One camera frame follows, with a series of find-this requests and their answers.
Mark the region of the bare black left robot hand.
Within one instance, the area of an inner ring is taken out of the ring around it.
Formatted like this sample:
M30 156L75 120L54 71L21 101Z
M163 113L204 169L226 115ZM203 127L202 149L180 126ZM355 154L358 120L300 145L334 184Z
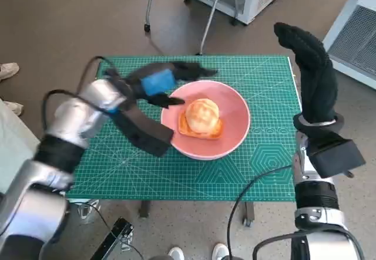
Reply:
M124 80L132 88L136 99L167 109L185 104L183 99L166 94L178 81L194 82L216 73L217 70L204 68L196 62L150 63L130 73Z

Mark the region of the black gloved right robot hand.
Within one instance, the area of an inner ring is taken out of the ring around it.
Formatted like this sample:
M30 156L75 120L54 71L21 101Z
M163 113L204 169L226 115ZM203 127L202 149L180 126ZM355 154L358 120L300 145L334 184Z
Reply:
M323 43L310 32L282 22L274 24L274 33L279 44L295 54L305 120L309 123L333 121L338 84Z

